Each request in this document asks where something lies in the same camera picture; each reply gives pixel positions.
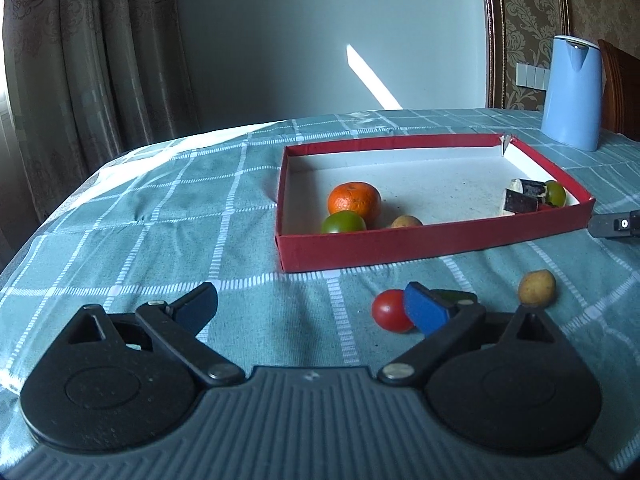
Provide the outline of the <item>red cherry tomato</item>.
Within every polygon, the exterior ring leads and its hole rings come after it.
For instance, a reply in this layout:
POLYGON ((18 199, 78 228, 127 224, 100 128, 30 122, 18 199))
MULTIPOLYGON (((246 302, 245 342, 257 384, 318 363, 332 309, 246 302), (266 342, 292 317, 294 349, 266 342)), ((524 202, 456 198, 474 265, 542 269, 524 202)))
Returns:
POLYGON ((371 316, 383 330, 393 333, 407 333, 413 329, 405 312, 404 292, 393 288, 384 290, 372 301, 371 316))

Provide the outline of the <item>green cherry tomato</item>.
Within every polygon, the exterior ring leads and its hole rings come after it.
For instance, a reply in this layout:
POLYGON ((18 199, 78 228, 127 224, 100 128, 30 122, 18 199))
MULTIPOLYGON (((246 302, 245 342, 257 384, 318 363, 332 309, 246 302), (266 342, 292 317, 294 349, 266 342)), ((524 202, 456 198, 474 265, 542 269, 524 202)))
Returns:
POLYGON ((555 180, 544 182, 544 202, 550 207, 564 207, 566 204, 566 191, 564 186, 555 180))

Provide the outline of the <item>dark sugarcane piece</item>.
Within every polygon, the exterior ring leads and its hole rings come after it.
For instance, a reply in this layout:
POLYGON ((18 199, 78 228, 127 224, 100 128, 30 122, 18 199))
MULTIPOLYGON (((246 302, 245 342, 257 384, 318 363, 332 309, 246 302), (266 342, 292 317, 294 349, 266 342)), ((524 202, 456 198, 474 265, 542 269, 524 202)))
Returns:
POLYGON ((504 190, 502 207, 500 214, 510 216, 511 214, 529 214, 538 210, 538 200, 536 197, 527 196, 524 193, 516 192, 506 188, 504 190))
POLYGON ((509 188, 514 192, 536 198, 537 200, 544 200, 544 196, 547 194, 546 184, 536 180, 512 179, 509 188))

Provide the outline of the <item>yellow tan small fruit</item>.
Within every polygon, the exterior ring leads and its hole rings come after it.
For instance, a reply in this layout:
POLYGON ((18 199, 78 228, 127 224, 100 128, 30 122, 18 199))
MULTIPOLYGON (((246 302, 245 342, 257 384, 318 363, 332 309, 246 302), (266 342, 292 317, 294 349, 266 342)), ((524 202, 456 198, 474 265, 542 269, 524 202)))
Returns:
POLYGON ((556 281, 549 270, 528 272, 518 284, 518 300, 526 306, 546 308, 555 297, 556 281))

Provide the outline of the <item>brown wooden chair back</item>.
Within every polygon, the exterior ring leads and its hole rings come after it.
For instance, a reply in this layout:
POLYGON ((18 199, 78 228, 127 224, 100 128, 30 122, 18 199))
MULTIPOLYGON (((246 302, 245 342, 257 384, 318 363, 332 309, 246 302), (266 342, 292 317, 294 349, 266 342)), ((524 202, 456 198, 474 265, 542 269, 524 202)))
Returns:
POLYGON ((639 141, 640 60, 599 39, 604 68, 601 126, 639 141))

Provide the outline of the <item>blue electric kettle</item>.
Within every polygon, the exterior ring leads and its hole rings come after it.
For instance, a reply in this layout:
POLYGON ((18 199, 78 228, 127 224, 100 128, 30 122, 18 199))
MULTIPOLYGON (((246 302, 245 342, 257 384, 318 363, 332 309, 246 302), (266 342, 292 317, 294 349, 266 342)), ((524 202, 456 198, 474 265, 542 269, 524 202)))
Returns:
POLYGON ((551 140, 594 152, 602 106, 602 55, 588 40, 556 35, 541 131, 551 140))

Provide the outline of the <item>teal checked tablecloth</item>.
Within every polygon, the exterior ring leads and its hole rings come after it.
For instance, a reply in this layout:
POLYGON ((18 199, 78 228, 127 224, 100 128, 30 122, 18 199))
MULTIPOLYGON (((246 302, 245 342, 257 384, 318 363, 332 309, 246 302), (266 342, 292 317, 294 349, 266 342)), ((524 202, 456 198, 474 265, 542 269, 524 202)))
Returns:
POLYGON ((386 110, 298 118, 142 148, 108 165, 117 184, 89 180, 35 232, 1 275, 1 465, 34 447, 18 395, 44 350, 84 304, 127 312, 172 301, 201 282, 219 294, 201 340, 240 367, 378 368, 414 335, 370 315, 385 289, 418 281, 515 308, 530 271, 558 281, 556 324, 599 378, 603 408, 590 446, 613 469, 639 454, 639 243, 575 231, 534 242, 366 268, 285 274, 274 244, 283 149, 375 134, 504 132, 566 170, 597 211, 639 205, 639 147, 605 133, 597 151, 557 144, 526 110, 386 110))

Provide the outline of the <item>small tan longan fruit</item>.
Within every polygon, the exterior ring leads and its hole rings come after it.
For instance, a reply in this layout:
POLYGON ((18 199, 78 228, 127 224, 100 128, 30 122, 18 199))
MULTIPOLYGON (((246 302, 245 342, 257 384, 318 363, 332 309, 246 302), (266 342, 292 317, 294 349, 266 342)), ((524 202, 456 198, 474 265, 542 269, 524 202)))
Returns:
POLYGON ((390 225, 392 229, 411 228, 412 226, 422 226, 422 222, 411 214, 402 214, 395 218, 390 225))

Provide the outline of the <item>orange tangerine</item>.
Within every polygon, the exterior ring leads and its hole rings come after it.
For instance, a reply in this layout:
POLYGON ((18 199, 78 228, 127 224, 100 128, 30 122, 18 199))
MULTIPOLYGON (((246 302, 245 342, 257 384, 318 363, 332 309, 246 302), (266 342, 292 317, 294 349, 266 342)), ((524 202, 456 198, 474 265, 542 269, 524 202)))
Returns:
POLYGON ((368 182, 352 181, 337 185, 326 200, 329 214, 349 210, 359 214, 370 228, 381 214, 382 197, 368 182))

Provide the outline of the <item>red white shallow box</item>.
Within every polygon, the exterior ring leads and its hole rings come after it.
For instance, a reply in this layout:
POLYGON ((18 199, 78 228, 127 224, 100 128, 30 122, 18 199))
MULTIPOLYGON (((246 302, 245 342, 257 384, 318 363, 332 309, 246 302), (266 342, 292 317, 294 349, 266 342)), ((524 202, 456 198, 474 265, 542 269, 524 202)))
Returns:
POLYGON ((370 266, 472 252, 584 228, 596 200, 531 146, 507 134, 372 136, 289 145, 278 186, 276 244, 286 272, 370 266), (564 207, 503 216, 512 179, 555 180, 564 207), (368 182, 382 197, 373 228, 322 234, 339 184, 368 182), (402 214, 422 226, 392 229, 402 214))

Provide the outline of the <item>patterned beige curtain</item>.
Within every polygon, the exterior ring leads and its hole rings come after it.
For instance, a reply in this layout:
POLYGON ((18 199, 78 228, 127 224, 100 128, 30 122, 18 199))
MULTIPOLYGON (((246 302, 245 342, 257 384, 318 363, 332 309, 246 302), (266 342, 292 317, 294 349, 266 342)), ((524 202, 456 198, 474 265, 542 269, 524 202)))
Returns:
POLYGON ((117 156, 194 133, 177 0, 1 0, 1 258, 117 156))

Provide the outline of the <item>white wall switch panel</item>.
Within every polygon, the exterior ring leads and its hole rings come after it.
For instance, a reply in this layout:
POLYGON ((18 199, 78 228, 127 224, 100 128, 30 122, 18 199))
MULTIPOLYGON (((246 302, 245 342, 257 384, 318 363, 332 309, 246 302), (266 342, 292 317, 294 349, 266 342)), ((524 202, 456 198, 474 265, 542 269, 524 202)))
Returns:
POLYGON ((550 70, 548 68, 518 63, 515 66, 515 84, 518 87, 546 91, 550 70))

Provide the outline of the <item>brown wooden wall frame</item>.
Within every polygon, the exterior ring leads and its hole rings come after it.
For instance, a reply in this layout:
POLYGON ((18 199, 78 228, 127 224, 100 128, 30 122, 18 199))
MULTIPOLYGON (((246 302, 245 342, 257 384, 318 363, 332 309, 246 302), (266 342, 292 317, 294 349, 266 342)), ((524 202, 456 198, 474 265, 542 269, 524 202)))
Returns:
POLYGON ((568 0, 484 0, 487 35, 487 105, 541 110, 544 92, 519 87, 518 63, 548 68, 552 40, 570 33, 568 0))

